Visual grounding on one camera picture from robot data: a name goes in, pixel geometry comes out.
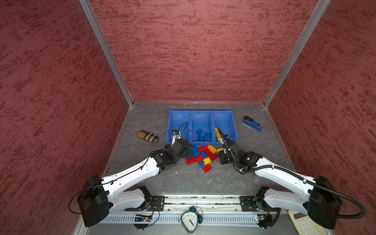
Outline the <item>yellow legos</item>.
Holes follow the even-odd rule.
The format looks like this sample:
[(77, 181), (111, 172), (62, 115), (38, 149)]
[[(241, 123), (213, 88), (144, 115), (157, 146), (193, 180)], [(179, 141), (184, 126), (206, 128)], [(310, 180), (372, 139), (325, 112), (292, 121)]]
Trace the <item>yellow legos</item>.
[(216, 135), (216, 141), (217, 142), (221, 142), (222, 141), (222, 138), (221, 138), (219, 130), (220, 129), (218, 127), (215, 128), (215, 135)]

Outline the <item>blue legos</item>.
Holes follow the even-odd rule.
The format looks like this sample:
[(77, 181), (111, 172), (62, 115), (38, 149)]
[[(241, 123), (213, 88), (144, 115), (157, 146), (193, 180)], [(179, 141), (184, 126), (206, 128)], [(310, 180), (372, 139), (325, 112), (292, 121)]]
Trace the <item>blue legos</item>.
[(211, 141), (211, 133), (209, 131), (204, 131), (203, 129), (199, 128), (196, 130), (196, 140), (199, 142), (210, 142)]

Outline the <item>blue three-compartment bin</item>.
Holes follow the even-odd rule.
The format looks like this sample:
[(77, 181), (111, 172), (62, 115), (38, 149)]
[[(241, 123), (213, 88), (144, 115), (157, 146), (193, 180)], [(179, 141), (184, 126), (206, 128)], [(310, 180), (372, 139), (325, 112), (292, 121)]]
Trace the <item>blue three-compartment bin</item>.
[[(238, 129), (232, 111), (221, 110), (171, 110), (168, 116), (166, 139), (171, 144), (172, 130), (180, 130), (180, 137), (193, 146), (221, 146), (216, 141), (215, 128), (218, 127), (224, 135), (231, 140), (238, 140)], [(203, 129), (211, 133), (210, 142), (196, 140), (196, 130)]]

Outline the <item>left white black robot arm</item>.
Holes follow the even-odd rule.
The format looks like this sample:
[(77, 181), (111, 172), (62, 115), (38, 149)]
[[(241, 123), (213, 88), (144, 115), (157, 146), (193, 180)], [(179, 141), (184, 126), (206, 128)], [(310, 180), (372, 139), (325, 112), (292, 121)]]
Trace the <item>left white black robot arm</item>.
[(90, 177), (77, 194), (77, 202), (84, 225), (92, 227), (111, 212), (125, 209), (145, 210), (152, 196), (146, 187), (133, 191), (129, 188), (148, 178), (174, 167), (181, 158), (192, 154), (192, 146), (185, 139), (178, 139), (168, 148), (154, 150), (142, 162), (111, 176)]

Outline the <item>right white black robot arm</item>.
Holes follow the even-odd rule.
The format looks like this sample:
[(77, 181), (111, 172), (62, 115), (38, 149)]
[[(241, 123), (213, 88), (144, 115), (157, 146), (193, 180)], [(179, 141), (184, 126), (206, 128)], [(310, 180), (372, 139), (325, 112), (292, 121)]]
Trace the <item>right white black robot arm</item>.
[(220, 159), (231, 163), (241, 174), (253, 173), (271, 180), (288, 191), (281, 192), (270, 187), (261, 187), (253, 198), (252, 205), (259, 211), (272, 208), (288, 209), (308, 215), (318, 225), (333, 230), (338, 219), (342, 201), (339, 196), (328, 190), (333, 186), (322, 177), (296, 174), (281, 167), (260, 154), (245, 152), (227, 136), (221, 138), (224, 153)]

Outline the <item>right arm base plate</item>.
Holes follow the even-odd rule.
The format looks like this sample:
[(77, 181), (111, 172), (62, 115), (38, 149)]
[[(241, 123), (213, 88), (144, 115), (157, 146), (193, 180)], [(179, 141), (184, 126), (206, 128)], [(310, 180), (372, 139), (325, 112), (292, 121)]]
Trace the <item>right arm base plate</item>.
[(253, 196), (240, 196), (240, 206), (243, 212), (277, 212), (278, 208), (257, 205)]

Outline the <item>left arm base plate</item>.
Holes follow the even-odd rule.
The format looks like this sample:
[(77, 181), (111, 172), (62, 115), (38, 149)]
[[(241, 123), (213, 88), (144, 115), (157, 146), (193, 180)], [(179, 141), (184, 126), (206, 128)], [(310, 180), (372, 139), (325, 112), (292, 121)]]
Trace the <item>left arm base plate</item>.
[(153, 196), (151, 202), (148, 204), (148, 207), (138, 207), (138, 208), (128, 208), (124, 209), (126, 212), (151, 212), (153, 209), (158, 211), (163, 211), (165, 206), (165, 196)]

